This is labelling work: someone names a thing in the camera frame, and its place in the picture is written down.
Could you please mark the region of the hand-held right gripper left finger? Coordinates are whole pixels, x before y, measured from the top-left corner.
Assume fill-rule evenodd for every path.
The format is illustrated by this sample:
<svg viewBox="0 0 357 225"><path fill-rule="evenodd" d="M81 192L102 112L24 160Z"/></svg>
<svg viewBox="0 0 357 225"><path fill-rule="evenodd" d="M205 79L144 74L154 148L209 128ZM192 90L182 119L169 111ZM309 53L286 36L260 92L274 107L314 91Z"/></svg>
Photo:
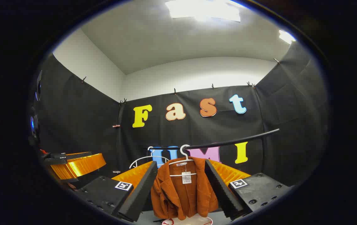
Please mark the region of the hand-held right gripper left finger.
<svg viewBox="0 0 357 225"><path fill-rule="evenodd" d="M138 221L157 176L155 161L139 165L114 178L99 176L75 192L85 205L104 216Z"/></svg>

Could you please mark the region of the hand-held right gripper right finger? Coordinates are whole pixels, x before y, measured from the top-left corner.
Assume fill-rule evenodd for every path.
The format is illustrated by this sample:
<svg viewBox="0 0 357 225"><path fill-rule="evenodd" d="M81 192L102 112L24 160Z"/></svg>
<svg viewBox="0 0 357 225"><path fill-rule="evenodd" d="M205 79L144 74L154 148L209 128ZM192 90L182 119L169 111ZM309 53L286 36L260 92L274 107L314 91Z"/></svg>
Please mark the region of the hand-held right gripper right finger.
<svg viewBox="0 0 357 225"><path fill-rule="evenodd" d="M205 161L205 174L224 215L231 220L255 215L287 197L287 186L263 173L249 175L211 160Z"/></svg>

